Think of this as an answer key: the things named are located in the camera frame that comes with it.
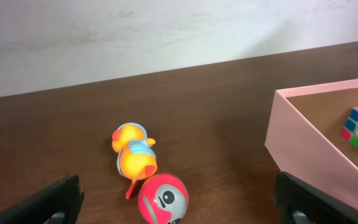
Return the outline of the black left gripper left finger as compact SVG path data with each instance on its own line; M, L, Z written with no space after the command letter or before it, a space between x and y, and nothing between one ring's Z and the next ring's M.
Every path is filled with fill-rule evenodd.
M0 213L0 224L75 224L85 193L78 175L70 174Z

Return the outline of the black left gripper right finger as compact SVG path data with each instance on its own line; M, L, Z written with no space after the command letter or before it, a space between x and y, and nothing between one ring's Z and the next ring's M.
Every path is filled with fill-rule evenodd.
M273 201L284 224L358 224L358 209L287 172L276 176Z

